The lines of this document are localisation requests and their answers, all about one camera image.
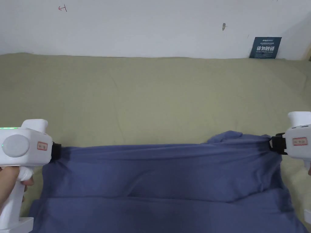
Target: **blue fabric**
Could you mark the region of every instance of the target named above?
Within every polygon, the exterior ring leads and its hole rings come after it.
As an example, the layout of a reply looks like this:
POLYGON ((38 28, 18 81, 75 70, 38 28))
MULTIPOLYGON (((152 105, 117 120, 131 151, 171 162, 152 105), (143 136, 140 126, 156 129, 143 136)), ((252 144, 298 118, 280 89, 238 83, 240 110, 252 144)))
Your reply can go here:
POLYGON ((307 232, 269 136, 62 149, 43 167, 34 233, 307 232))

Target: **gray circular button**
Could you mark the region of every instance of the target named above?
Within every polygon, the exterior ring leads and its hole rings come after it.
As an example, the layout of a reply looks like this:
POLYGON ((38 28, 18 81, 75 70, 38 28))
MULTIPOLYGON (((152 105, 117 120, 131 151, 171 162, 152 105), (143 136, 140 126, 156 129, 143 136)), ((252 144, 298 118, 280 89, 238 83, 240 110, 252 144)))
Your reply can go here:
POLYGON ((13 158, 21 157, 29 149, 29 141, 28 139, 20 134, 15 134, 7 137, 3 144, 2 150, 3 152, 13 158))

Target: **red marking on wall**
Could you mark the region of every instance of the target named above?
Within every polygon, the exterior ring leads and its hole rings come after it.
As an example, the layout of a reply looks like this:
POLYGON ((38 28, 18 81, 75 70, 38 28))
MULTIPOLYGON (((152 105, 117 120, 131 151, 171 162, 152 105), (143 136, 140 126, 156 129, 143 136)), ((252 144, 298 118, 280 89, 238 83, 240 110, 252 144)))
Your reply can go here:
POLYGON ((62 7, 62 8, 59 6, 59 7, 58 7, 58 9, 59 9, 60 11, 61 11, 62 9, 65 9, 65 10, 66 10, 66 12, 67 12, 67 9, 66 9, 65 4, 64 4, 64 7, 62 7))

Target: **white wall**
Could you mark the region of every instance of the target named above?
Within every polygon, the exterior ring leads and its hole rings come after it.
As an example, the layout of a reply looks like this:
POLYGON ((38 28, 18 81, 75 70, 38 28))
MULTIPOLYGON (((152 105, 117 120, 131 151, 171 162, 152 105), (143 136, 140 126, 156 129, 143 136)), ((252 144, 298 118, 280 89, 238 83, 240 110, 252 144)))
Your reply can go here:
POLYGON ((10 0, 0 8, 0 54, 243 58, 256 36, 283 37, 278 58, 301 59, 311 1, 10 0))

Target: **black clamp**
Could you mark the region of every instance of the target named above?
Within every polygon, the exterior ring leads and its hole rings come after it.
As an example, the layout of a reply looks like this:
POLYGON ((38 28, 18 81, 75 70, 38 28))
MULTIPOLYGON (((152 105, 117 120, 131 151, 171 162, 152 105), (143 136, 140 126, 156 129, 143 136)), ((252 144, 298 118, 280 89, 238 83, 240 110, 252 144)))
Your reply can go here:
POLYGON ((277 152, 278 154, 286 154, 284 150, 286 149, 286 141, 285 138, 282 137, 282 135, 285 133, 279 133, 272 137, 272 151, 277 152))
POLYGON ((52 153, 51 153, 51 162, 59 160, 62 154, 62 145, 53 142, 52 153))

